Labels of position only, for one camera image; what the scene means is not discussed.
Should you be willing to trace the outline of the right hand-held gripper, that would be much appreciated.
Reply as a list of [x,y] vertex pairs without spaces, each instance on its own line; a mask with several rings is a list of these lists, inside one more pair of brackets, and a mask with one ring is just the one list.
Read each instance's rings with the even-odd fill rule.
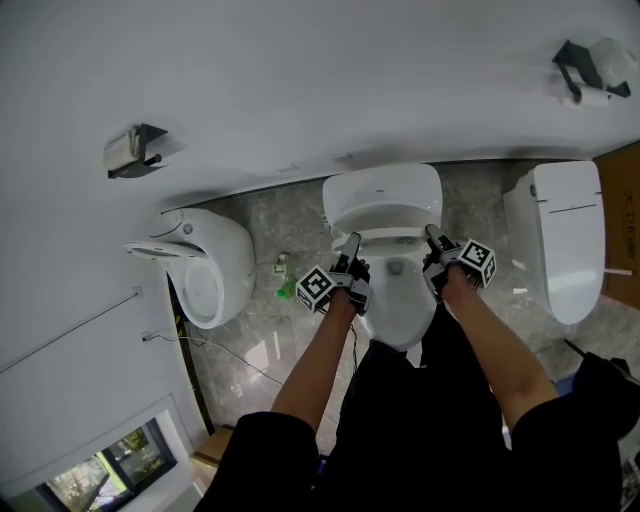
[[426,225],[427,244],[431,248],[432,263],[423,268],[427,289],[437,303],[448,283],[448,271],[460,267],[473,290],[487,288],[497,270],[494,251],[481,243],[468,239],[460,244],[448,237],[439,226]]

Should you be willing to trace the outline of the person's right forearm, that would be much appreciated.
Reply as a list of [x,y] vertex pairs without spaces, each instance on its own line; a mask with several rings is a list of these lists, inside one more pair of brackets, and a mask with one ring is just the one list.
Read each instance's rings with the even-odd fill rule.
[[474,291],[460,266],[448,268],[441,296],[468,338],[509,428],[558,397],[539,360]]

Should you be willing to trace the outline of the white oval toilet lid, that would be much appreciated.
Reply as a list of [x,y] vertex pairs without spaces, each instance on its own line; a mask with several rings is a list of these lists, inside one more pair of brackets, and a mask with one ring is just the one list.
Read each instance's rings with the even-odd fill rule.
[[428,164],[393,164],[328,178],[322,187],[333,237],[380,228],[442,224],[443,187]]

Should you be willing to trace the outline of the white round-front toilet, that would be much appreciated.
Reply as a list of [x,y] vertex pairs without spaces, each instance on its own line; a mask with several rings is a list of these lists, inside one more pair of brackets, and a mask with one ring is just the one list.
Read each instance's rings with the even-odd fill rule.
[[392,256],[362,256],[370,265],[373,296],[361,318],[369,336],[403,352],[420,343],[431,324],[436,301],[423,277],[429,247]]

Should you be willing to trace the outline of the white egg-shaped toilet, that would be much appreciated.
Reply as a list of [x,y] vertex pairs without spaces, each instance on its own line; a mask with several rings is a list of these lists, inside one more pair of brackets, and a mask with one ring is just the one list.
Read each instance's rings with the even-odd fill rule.
[[159,215],[149,241],[197,247],[207,259],[157,260],[165,265],[188,319],[213,329],[247,305],[256,281],[251,236],[236,221],[201,208],[176,209]]

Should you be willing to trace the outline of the black toilet paper holder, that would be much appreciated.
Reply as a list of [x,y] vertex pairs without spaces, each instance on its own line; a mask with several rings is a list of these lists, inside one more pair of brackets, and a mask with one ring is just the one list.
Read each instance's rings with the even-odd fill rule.
[[598,75],[589,53],[589,47],[580,46],[567,40],[552,59],[552,63],[558,68],[565,84],[565,92],[561,102],[568,104],[569,92],[577,92],[579,85],[601,89],[613,97],[628,98],[631,96],[629,79],[617,87],[608,87]]

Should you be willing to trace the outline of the person's black trousers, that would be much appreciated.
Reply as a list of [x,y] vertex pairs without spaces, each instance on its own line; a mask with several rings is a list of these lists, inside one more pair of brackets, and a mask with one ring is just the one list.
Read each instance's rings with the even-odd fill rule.
[[373,341],[314,490],[328,512],[505,512],[502,415],[460,324],[439,305],[419,365]]

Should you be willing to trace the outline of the large brown cardboard box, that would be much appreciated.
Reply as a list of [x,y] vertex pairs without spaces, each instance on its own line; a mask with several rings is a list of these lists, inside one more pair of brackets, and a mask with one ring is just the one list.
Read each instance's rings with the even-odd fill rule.
[[640,140],[595,159],[605,219],[605,268],[633,270],[633,276],[605,274],[603,294],[640,311]]

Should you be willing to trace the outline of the black bag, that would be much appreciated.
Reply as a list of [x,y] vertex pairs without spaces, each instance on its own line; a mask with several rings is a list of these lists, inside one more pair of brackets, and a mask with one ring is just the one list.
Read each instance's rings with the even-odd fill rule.
[[617,440],[640,420],[640,378],[632,375],[623,358],[583,353],[572,391],[583,400],[591,418]]

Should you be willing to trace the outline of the person's black shirt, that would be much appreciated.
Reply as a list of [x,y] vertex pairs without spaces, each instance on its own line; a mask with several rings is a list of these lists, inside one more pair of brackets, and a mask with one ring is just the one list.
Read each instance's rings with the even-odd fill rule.
[[[503,440],[510,456],[505,512],[619,512],[617,441],[577,397],[535,407]],[[243,416],[196,512],[328,512],[313,503],[328,459],[303,421]]]

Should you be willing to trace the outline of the cardboard box with brown print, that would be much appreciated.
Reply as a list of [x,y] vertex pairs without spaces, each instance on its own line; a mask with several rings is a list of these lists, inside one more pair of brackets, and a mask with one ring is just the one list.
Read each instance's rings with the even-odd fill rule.
[[223,425],[217,428],[214,433],[194,451],[191,458],[209,467],[218,468],[233,432],[233,426]]

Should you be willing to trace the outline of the white tissue pack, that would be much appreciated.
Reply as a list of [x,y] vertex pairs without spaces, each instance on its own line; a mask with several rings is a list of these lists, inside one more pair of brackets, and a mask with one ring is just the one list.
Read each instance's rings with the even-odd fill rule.
[[617,87],[640,70],[640,61],[621,42],[603,38],[589,47],[598,75],[608,87]]

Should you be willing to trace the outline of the rolled white towel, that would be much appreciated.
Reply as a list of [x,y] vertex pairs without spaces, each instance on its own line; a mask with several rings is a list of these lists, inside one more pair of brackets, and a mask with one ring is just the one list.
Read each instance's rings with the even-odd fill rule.
[[108,171],[115,171],[137,161],[139,156],[140,130],[134,126],[105,145],[103,163]]

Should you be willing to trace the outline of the cluttered equipment table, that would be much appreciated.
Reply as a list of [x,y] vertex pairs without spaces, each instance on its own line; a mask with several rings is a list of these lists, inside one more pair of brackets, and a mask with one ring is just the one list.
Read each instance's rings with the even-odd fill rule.
[[621,512],[640,512],[640,444],[619,442],[622,471]]

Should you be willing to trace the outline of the black-framed window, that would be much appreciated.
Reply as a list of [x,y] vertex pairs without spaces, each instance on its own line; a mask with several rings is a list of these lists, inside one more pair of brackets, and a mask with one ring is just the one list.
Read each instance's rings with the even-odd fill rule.
[[117,512],[177,464],[151,419],[36,487],[55,512]]

